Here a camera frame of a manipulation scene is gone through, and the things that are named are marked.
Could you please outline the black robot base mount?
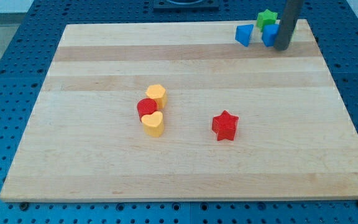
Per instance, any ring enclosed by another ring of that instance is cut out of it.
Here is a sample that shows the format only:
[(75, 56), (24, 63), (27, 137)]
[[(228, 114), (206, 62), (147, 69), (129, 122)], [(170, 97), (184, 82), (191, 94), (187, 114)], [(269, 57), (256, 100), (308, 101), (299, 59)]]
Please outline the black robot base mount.
[(219, 9), (220, 0), (153, 0), (154, 11)]

